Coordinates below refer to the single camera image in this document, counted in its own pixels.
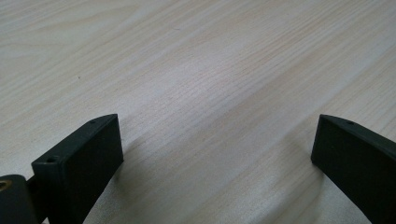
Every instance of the small hole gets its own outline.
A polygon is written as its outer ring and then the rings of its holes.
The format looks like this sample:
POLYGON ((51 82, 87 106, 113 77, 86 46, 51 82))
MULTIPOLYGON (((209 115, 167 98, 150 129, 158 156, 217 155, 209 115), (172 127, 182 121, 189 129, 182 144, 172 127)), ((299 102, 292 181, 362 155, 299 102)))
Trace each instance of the small hole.
POLYGON ((8 189, 11 186, 12 181, 10 180, 0 180, 0 191, 8 189))
POLYGON ((48 163, 54 163, 54 162, 56 162, 57 160, 58 160, 58 157, 53 156, 53 157, 49 157, 49 158, 47 159, 47 162, 48 162, 48 163))

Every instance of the wooden table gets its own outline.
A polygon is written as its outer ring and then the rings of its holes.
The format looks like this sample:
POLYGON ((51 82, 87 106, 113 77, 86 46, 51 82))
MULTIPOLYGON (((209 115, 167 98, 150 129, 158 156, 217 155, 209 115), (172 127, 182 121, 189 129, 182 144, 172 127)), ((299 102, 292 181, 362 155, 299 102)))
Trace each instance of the wooden table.
POLYGON ((395 141, 396 2, 2 1, 0 175, 118 113, 85 223, 369 223, 312 165, 319 114, 395 141))

